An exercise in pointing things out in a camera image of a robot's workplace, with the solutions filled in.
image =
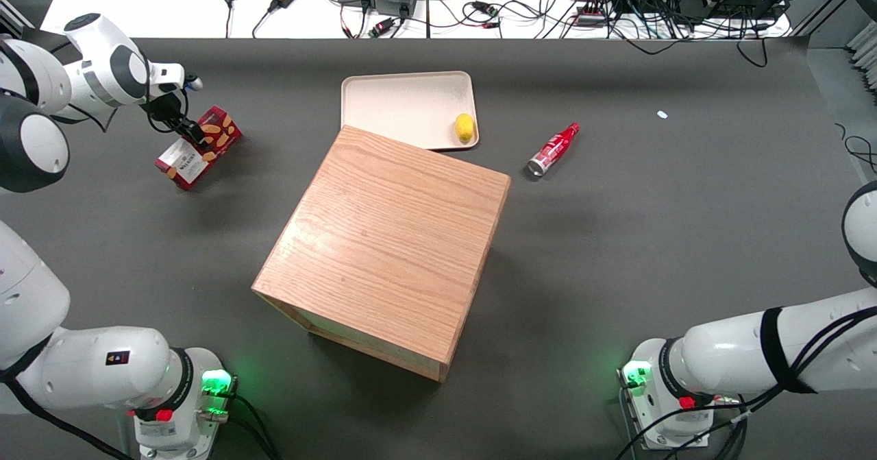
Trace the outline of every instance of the wooden box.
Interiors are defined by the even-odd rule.
[[[309,332],[443,382],[508,185],[345,126],[253,290]]]

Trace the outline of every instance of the white tray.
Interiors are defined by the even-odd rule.
[[[455,123],[469,114],[472,139],[457,139]],[[351,125],[427,150],[478,144],[472,78],[462,71],[351,76],[341,83],[341,125]]]

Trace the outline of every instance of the lemon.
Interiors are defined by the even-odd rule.
[[[469,114],[460,114],[457,116],[457,138],[463,143],[469,143],[475,134],[475,122]]]

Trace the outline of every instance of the red box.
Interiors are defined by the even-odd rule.
[[[244,136],[228,112],[216,105],[198,119],[198,125],[204,131],[205,152],[195,148],[191,138],[181,137],[156,159],[156,167],[184,191],[191,189]]]

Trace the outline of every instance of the black strap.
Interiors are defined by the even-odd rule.
[[[12,366],[9,366],[9,369],[0,370],[0,384],[9,385],[15,381],[15,378],[18,378],[19,374],[24,372],[32,363],[34,363],[35,360],[37,360],[37,357],[40,356],[43,348],[46,348],[46,345],[49,344],[50,339],[52,339],[52,335],[47,336],[43,341],[34,345],[34,347],[28,348],[24,356],[12,364]]]
[[[764,354],[767,366],[774,375],[776,382],[783,390],[793,394],[815,394],[815,390],[802,382],[792,372],[786,353],[782,350],[780,330],[777,321],[780,319],[782,307],[771,307],[761,316],[761,353]]]
[[[21,81],[25,83],[24,97],[34,105],[40,105],[40,84],[37,83],[37,77],[34,75],[31,67],[28,66],[25,60],[21,59],[21,56],[13,48],[6,45],[2,40],[0,40],[0,53],[9,59],[12,66],[15,66],[18,74],[21,75]]]
[[[660,370],[660,376],[664,380],[664,386],[667,386],[667,390],[676,398],[690,397],[695,400],[695,405],[697,407],[707,406],[713,401],[713,396],[695,394],[693,391],[686,390],[685,387],[676,380],[676,376],[673,375],[673,370],[670,369],[670,350],[679,339],[679,337],[668,338],[664,342],[664,347],[661,347],[660,352],[658,352],[658,370]]]
[[[178,409],[182,402],[185,401],[186,397],[188,397],[188,391],[192,388],[193,376],[195,373],[195,367],[192,364],[192,359],[186,354],[186,351],[182,348],[172,347],[171,351],[175,352],[179,357],[182,364],[182,376],[180,379],[180,383],[176,386],[176,390],[173,391],[173,394],[167,398],[167,400],[163,401],[157,406],[152,408],[138,408],[134,409],[134,413],[137,415],[137,418],[140,420],[145,420],[146,422],[152,422],[156,420],[156,413],[159,410],[168,409],[168,410],[176,410]]]

